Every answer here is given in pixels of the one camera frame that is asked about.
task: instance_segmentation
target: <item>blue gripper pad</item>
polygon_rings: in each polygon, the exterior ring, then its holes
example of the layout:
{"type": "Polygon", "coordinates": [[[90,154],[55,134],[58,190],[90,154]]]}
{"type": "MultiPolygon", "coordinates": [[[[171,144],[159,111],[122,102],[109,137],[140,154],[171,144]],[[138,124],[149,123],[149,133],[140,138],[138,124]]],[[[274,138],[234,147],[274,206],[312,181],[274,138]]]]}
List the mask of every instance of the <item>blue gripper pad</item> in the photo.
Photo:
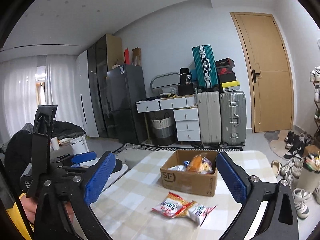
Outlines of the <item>blue gripper pad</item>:
{"type": "Polygon", "coordinates": [[[87,161],[94,160],[97,157],[97,154],[95,152],[88,152],[88,153],[81,153],[73,155],[73,158],[71,161],[73,163],[84,163],[87,161]]]}
{"type": "Polygon", "coordinates": [[[88,180],[84,188],[84,201],[89,206],[91,203],[98,200],[103,187],[105,186],[107,180],[109,179],[113,169],[116,166],[116,156],[113,153],[109,153],[104,160],[103,157],[97,162],[96,171],[88,180]]]}
{"type": "Polygon", "coordinates": [[[225,152],[217,155],[216,166],[234,200],[244,205],[251,190],[248,174],[241,166],[237,166],[225,152]]]}

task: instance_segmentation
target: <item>hand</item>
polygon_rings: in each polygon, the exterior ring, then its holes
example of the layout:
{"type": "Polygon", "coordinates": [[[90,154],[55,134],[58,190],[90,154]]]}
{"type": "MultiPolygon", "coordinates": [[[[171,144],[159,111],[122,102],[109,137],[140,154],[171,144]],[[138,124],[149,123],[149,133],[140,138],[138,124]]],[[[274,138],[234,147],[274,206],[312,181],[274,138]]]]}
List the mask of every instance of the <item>hand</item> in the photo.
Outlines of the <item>hand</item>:
{"type": "MultiPolygon", "coordinates": [[[[21,204],[23,206],[23,209],[24,209],[24,212],[26,213],[27,215],[27,218],[28,220],[34,224],[35,223],[35,216],[36,216],[36,210],[37,210],[37,201],[34,199],[34,198],[27,198],[26,195],[23,195],[20,199],[21,201],[21,204]]],[[[66,208],[66,211],[68,213],[68,216],[70,218],[70,221],[72,223],[73,221],[73,217],[74,217],[74,212],[73,212],[73,209],[72,209],[72,206],[71,206],[71,203],[70,202],[67,202],[65,204],[65,208],[66,208]]]]}

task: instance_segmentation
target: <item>silver suitcase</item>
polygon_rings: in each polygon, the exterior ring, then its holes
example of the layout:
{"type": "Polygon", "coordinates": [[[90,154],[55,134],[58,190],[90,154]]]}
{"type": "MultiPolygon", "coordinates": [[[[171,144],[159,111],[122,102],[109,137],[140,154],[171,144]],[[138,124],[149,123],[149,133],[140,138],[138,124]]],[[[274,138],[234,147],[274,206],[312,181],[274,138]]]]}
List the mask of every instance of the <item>silver suitcase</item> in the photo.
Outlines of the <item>silver suitcase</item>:
{"type": "Polygon", "coordinates": [[[242,91],[220,94],[221,129],[223,146],[245,145],[247,113],[242,91]]]}
{"type": "Polygon", "coordinates": [[[221,143],[219,92],[197,94],[198,115],[202,143],[221,143]]]}

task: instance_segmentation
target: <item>teal suitcase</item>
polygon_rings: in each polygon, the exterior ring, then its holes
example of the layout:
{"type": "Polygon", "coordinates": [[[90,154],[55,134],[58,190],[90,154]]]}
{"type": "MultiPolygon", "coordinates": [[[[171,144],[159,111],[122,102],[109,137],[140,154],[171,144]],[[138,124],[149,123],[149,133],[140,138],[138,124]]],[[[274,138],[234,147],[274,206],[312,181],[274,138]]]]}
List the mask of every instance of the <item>teal suitcase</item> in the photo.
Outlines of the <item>teal suitcase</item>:
{"type": "Polygon", "coordinates": [[[213,88],[219,84],[217,69],[211,45],[200,45],[192,48],[193,58],[198,74],[199,86],[213,88]]]}

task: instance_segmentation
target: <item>yellow sleeve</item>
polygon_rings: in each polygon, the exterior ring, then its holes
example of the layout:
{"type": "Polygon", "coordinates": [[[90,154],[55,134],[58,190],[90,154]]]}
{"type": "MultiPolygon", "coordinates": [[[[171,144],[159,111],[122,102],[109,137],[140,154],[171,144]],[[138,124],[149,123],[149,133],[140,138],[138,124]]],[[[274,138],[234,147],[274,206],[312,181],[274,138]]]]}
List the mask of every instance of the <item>yellow sleeve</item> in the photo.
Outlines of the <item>yellow sleeve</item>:
{"type": "Polygon", "coordinates": [[[32,240],[27,228],[22,220],[21,214],[19,212],[19,209],[17,207],[17,204],[14,203],[13,207],[10,209],[7,209],[7,212],[12,220],[12,222],[15,224],[16,228],[19,230],[19,232],[22,234],[22,236],[26,239],[26,240],[32,240]]]}

